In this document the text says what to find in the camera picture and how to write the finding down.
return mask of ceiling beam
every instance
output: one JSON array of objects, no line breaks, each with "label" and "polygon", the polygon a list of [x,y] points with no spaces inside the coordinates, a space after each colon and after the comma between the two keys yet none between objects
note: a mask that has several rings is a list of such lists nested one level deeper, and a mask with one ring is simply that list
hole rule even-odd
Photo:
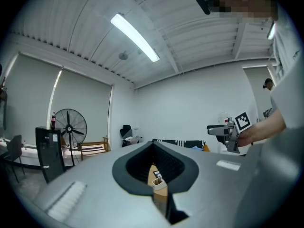
[{"label": "ceiling beam", "polygon": [[246,29],[248,27],[249,23],[239,23],[238,25],[238,30],[237,30],[237,38],[236,38],[236,42],[234,44],[233,50],[232,50],[232,56],[234,59],[237,59],[240,52],[241,52],[241,46],[242,43],[245,40],[245,33],[246,33]]},{"label": "ceiling beam", "polygon": [[[200,69],[200,68],[204,68],[204,67],[209,67],[209,66],[220,66],[221,64],[226,64],[226,63],[238,63],[240,65],[260,65],[260,64],[267,64],[269,62],[273,62],[275,63],[276,61],[275,60],[268,60],[268,57],[266,57],[264,54],[261,54],[260,56],[259,55],[254,55],[254,56],[248,56],[248,57],[244,57],[244,58],[238,58],[238,59],[233,59],[232,56],[224,56],[222,58],[212,58],[212,59],[209,59],[208,61],[205,60],[205,63],[202,64],[202,61],[198,61],[198,62],[194,62],[194,63],[191,63],[189,65],[186,65],[186,67],[188,69],[184,70],[184,73],[186,72],[189,72],[189,71],[194,71],[196,69]],[[135,82],[135,89],[138,89],[138,88],[141,88],[141,87],[144,87],[144,86],[147,86],[147,85],[150,85],[150,84],[153,84],[157,81],[161,81],[161,80],[164,80],[166,78],[170,78],[170,77],[173,77],[173,76],[176,76],[176,75],[179,75],[180,73],[175,73],[175,74],[171,74],[171,75],[167,75],[167,76],[164,76],[164,77],[161,77],[161,78],[154,78],[154,79],[150,79],[150,81],[144,81],[144,82],[139,82],[139,83],[136,83]]]},{"label": "ceiling beam", "polygon": [[168,44],[170,44],[170,42],[166,41],[163,38],[163,36],[160,34],[156,19],[148,16],[148,14],[134,0],[119,0],[119,1],[123,2],[127,6],[130,6],[132,10],[136,11],[140,15],[140,20],[144,22],[147,29],[150,29],[154,32],[153,37],[156,38],[158,43],[162,46],[163,52],[165,53],[175,73],[179,73],[180,71],[177,67],[178,62],[175,52],[172,47],[170,48],[168,47]]}]

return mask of fan blade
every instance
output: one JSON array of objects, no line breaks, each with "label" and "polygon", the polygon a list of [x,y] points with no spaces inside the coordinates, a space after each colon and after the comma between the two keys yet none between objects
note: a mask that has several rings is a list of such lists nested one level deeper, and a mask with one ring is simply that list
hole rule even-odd
[{"label": "fan blade", "polygon": [[79,132],[77,130],[72,129],[72,131],[75,132],[75,133],[77,133],[77,134],[84,135],[84,133],[81,133],[81,132]]},{"label": "fan blade", "polygon": [[70,116],[68,115],[68,111],[66,111],[66,119],[67,119],[67,124],[69,125],[70,124]]}]

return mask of gray floor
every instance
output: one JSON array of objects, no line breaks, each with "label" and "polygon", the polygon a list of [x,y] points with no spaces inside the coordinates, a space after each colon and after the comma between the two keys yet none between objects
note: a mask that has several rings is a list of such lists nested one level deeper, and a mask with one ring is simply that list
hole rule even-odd
[{"label": "gray floor", "polygon": [[6,165],[6,171],[9,176],[9,182],[14,191],[21,196],[32,201],[46,186],[47,183],[43,177],[41,170],[33,170],[24,168],[25,175],[21,167],[14,167],[19,183],[11,169],[10,165]]}]

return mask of man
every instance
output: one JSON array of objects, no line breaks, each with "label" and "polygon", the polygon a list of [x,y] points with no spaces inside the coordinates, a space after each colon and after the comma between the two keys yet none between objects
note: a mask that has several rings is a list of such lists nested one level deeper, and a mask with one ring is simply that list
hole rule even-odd
[{"label": "man", "polygon": [[283,66],[285,74],[271,92],[278,109],[269,118],[242,132],[238,139],[239,147],[282,132],[286,128],[286,122],[288,127],[303,126],[303,45],[287,12],[274,0],[207,0],[207,3],[213,11],[233,12],[248,18],[271,17],[275,22],[274,55],[278,65]]},{"label": "man", "polygon": [[[265,80],[265,83],[263,85],[263,89],[267,88],[269,91],[271,91],[272,89],[274,89],[275,85],[274,83],[272,82],[272,80],[270,78],[267,78]],[[273,112],[275,112],[277,110],[277,106],[276,106],[276,103],[275,101],[273,100],[272,96],[270,96],[270,102],[271,102],[271,111],[269,113],[269,116],[271,116],[273,114]]]}]

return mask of chair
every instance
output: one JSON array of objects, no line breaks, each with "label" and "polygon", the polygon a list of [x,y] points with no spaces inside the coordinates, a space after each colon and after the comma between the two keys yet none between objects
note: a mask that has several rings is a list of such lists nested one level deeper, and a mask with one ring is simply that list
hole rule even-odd
[{"label": "chair", "polygon": [[17,180],[18,183],[19,183],[19,180],[18,180],[17,175],[15,173],[14,164],[13,164],[13,162],[17,158],[19,158],[19,160],[20,160],[21,168],[22,168],[23,174],[25,175],[23,167],[22,167],[21,158],[20,158],[20,156],[22,155],[22,149],[21,149],[22,143],[21,143],[21,139],[22,139],[21,135],[15,136],[8,143],[8,145],[6,146],[6,148],[7,148],[8,151],[0,156],[0,158],[2,158],[3,160],[5,160],[6,163],[9,163],[11,165],[11,168],[13,170],[13,173],[14,173],[14,175],[15,175],[16,180]]},{"label": "chair", "polygon": [[83,142],[78,143],[78,151],[81,154],[81,160],[85,157],[90,157],[98,154],[108,152],[110,150],[108,138],[104,138],[103,142]]}]

